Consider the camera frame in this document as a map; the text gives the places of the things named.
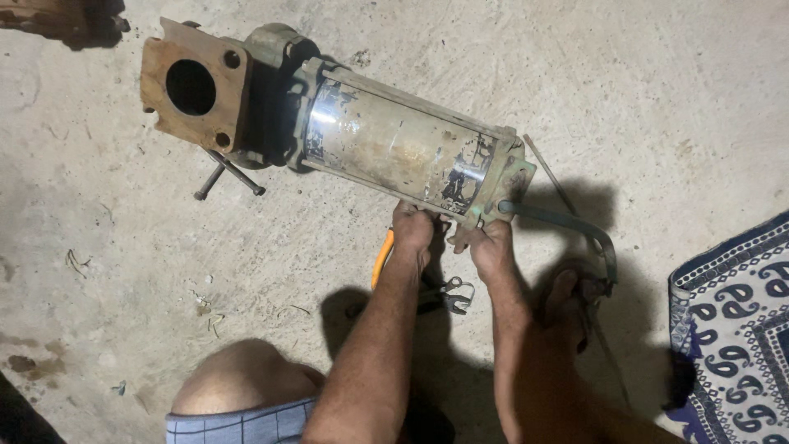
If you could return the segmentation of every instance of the knee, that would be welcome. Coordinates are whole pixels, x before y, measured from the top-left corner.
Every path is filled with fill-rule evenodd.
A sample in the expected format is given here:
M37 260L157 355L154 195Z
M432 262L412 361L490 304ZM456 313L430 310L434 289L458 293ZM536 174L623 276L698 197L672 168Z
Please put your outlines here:
M285 360L266 341L246 339L207 357L184 382L172 412L233 412L298 401L316 391L302 366Z

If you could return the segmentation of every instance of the patterned rug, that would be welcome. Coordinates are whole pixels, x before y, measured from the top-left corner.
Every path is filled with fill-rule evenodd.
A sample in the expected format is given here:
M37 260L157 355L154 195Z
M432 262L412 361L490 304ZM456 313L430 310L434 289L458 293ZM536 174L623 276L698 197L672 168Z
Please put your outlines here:
M789 211L669 277L671 348L693 392L669 412L700 444L789 444Z

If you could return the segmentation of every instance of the plaid shorts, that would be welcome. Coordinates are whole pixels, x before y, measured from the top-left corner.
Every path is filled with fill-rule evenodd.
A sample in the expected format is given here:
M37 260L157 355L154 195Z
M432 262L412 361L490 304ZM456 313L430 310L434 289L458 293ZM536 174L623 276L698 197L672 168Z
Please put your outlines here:
M315 398L275 407L218 413L174 415L167 420L167 444L276 444L299 442Z

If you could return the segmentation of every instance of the foot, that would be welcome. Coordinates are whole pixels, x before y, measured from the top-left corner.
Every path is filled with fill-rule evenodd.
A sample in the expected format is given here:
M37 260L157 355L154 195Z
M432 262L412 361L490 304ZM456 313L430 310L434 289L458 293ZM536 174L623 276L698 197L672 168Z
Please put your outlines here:
M605 291L587 265L573 261L561 266L538 310L537 318L547 333L573 354L585 350L589 337L587 310L597 304Z

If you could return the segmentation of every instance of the cylindrical metal casing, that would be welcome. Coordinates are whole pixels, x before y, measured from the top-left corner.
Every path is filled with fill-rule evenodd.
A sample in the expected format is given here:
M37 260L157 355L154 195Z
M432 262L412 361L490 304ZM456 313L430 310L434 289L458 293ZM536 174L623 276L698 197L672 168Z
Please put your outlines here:
M339 70L364 82L365 89L356 82L323 82L309 115L307 161L465 215L499 144L496 129L480 131L486 128L478 122L468 125L476 127L471 129L462 120L474 121L462 116L454 122L443 119L444 108L421 100L415 106L409 102L412 96L402 93L405 99L400 100L393 88L377 93L377 82L343 69L335 72Z

